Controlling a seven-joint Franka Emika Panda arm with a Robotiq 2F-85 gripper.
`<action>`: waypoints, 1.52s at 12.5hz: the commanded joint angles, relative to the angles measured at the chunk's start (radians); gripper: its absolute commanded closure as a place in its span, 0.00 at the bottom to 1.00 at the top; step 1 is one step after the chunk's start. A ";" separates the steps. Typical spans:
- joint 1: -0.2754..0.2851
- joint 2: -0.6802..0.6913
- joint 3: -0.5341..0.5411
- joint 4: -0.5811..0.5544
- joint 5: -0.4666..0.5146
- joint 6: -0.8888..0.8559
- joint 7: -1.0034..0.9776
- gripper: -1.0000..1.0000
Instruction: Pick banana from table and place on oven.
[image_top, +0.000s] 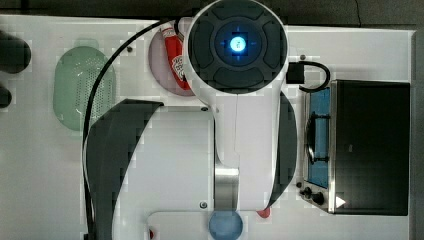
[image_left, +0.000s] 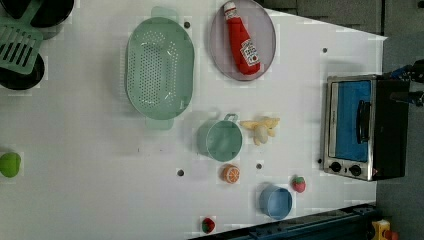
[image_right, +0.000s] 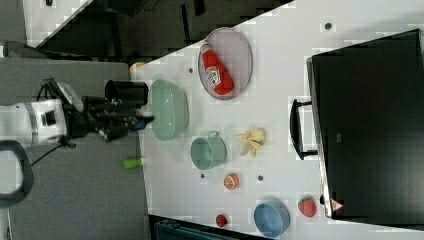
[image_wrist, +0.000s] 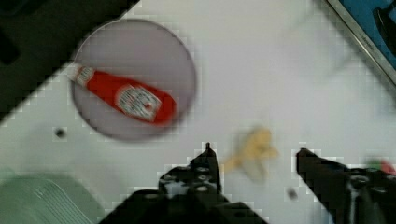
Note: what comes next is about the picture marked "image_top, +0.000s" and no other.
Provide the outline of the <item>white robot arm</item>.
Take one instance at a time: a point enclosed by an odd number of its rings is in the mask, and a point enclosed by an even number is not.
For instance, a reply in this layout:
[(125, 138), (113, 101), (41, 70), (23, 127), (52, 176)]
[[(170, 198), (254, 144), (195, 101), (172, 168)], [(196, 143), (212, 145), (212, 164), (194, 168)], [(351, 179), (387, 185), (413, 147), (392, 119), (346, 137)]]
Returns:
[(282, 149), (296, 148), (296, 121), (282, 92), (289, 67), (280, 18), (256, 0), (216, 0), (193, 18), (183, 73), (211, 111), (205, 158), (137, 159), (161, 103), (125, 99), (84, 128), (85, 240), (148, 240), (157, 212), (260, 211), (282, 194)]

